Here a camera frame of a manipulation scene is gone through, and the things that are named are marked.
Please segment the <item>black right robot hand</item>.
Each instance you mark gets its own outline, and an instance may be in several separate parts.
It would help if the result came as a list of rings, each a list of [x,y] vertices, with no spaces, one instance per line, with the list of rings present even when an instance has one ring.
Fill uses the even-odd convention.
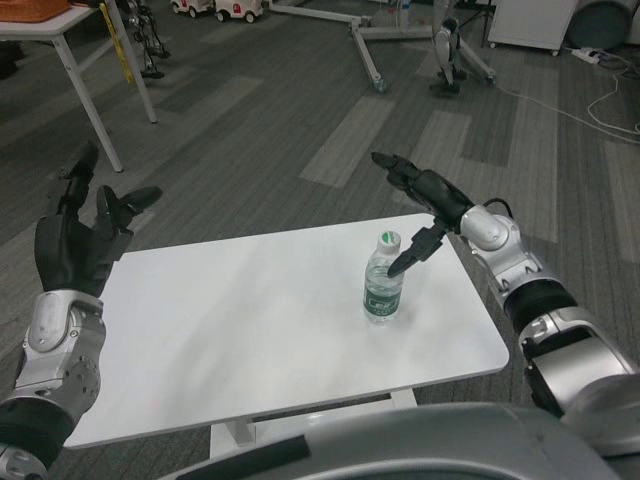
[[[459,232],[462,216],[474,203],[456,186],[431,169],[419,169],[396,154],[371,153],[372,161],[387,172],[387,181],[434,217],[433,225],[422,227],[410,247],[390,265],[387,275],[395,278],[418,262],[429,259],[449,232]]]

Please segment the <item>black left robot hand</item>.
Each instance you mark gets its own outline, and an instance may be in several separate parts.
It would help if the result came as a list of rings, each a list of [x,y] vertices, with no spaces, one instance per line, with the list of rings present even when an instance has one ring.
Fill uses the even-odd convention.
[[[114,263],[132,242],[132,221],[162,196],[157,186],[119,197],[102,185],[95,194],[94,223],[84,224],[79,211],[89,196],[98,157],[97,145],[85,142],[50,184],[34,240],[36,268],[46,292],[68,289],[100,297]]]

